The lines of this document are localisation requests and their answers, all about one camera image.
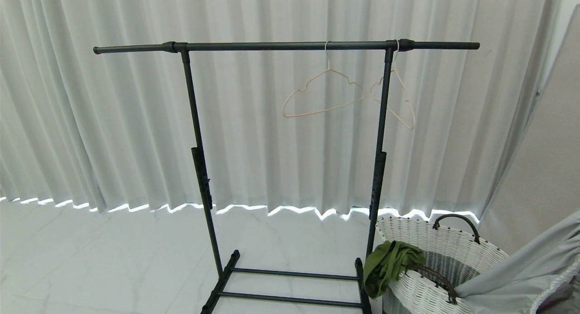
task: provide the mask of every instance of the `black metal garment rack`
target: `black metal garment rack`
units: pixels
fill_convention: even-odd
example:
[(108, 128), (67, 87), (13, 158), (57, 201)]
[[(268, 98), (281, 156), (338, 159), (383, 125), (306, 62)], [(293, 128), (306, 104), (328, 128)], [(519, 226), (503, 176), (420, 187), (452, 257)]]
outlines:
[[(215, 288), (212, 290), (208, 301), (201, 309), (201, 314), (210, 314), (215, 308), (220, 297), (237, 297), (252, 300), (269, 300), (281, 302), (293, 302), (301, 304), (341, 306), (350, 308), (360, 308), (363, 314), (371, 314), (371, 304), (368, 295), (363, 286), (363, 261), (357, 258), (354, 261), (356, 275), (323, 275), (318, 273), (302, 273), (293, 271), (271, 271), (260, 269), (237, 268), (236, 262), (240, 258), (239, 250), (234, 250), (230, 261), (226, 267), (222, 267), (220, 260), (218, 242), (216, 239), (215, 229), (211, 215), (212, 196), (209, 192), (209, 178), (203, 153), (203, 143), (201, 139), (201, 130), (199, 128), (199, 116), (197, 105), (195, 103), (195, 92), (193, 89), (193, 78), (191, 76), (190, 51), (259, 51), (259, 50), (385, 50), (385, 70), (384, 80), (381, 93), (381, 111), (379, 112), (379, 130), (377, 133), (377, 152), (375, 153), (375, 167), (372, 180), (371, 204), (369, 208), (369, 232), (367, 241), (367, 256), (372, 252), (375, 238), (375, 225), (379, 211), (379, 201), (381, 199), (381, 188), (383, 183), (383, 174), (385, 172), (386, 152), (383, 151), (383, 136), (385, 134), (385, 116), (387, 114), (387, 97), (389, 94), (389, 81), (393, 53), (398, 49), (399, 52), (413, 49), (451, 49), (451, 50), (475, 50), (479, 48), (476, 42), (415, 42), (408, 39), (387, 40), (387, 41), (357, 41), (357, 42), (242, 42), (242, 43), (186, 43), (186, 42), (165, 42), (159, 45), (132, 45), (132, 46), (111, 46), (111, 47), (94, 47), (93, 52), (101, 53), (124, 53), (124, 52), (146, 52), (146, 51), (165, 51), (171, 53), (180, 53), (185, 71), (187, 83), (187, 92), (191, 106), (191, 117), (193, 118), (193, 128), (197, 147), (191, 149), (197, 182), (203, 202), (203, 212), (209, 231), (209, 240), (212, 244), (213, 257), (216, 262), (218, 280)], [(230, 293), (224, 291), (226, 283), (232, 273), (255, 273), (261, 275), (285, 275), (292, 277), (310, 277), (317, 279), (333, 279), (356, 281), (360, 294), (360, 303), (316, 300), (308, 298), (279, 297), (271, 295), (255, 295), (244, 293)]]

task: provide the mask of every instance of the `green cloth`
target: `green cloth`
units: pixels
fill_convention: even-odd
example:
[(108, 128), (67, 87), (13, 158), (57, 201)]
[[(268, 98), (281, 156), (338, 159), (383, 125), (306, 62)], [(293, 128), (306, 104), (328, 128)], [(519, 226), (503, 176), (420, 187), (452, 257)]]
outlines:
[(369, 297), (384, 294), (391, 279), (398, 280), (409, 264), (425, 265), (425, 256), (418, 247), (395, 240), (377, 246), (367, 256), (362, 271), (364, 289)]

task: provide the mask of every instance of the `white marble floor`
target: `white marble floor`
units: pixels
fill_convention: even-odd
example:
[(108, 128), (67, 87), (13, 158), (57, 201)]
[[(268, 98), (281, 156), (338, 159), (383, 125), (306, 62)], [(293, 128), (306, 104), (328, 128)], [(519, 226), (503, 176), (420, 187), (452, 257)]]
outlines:
[[(203, 211), (90, 213), (51, 204), (3, 202), (2, 314), (199, 313), (217, 274)], [(354, 275), (368, 218), (323, 221), (313, 212), (233, 208), (215, 215), (224, 264)], [(232, 275), (226, 291), (358, 301), (357, 284), (263, 275)], [(381, 304), (372, 302), (373, 312)], [(222, 298), (214, 313), (326, 314), (359, 310)]]

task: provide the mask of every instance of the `laundry basket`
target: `laundry basket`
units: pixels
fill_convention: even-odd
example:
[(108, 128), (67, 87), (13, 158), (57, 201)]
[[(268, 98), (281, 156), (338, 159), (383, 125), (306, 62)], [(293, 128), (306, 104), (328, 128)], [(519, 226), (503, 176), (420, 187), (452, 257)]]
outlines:
[[(467, 233), (441, 227), (446, 217), (459, 217), (472, 228)], [(420, 219), (383, 217), (377, 222), (383, 240), (397, 240), (417, 246), (425, 255), (424, 268), (414, 268), (389, 283), (383, 296), (386, 314), (468, 314), (470, 308), (456, 297), (454, 287), (489, 270), (508, 255), (480, 238), (473, 223), (458, 214), (439, 217), (433, 225)]]

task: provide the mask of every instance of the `white curtain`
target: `white curtain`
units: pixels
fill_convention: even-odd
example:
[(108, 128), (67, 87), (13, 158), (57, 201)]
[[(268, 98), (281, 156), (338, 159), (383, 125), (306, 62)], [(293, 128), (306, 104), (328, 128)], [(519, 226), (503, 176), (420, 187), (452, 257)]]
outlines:
[[(178, 55), (95, 55), (93, 46), (182, 42), (476, 41), (414, 50), (397, 68), (414, 130), (387, 115), (383, 207), (483, 209), (505, 166), (510, 126), (546, 0), (2, 0), (2, 193), (69, 198), (100, 210), (200, 203), (191, 114)], [(218, 208), (370, 201), (384, 52), (332, 51), (362, 102), (284, 118), (285, 99), (325, 69), (324, 52), (191, 53)], [(360, 97), (325, 75), (289, 113)], [(402, 88), (389, 107), (407, 122)]]

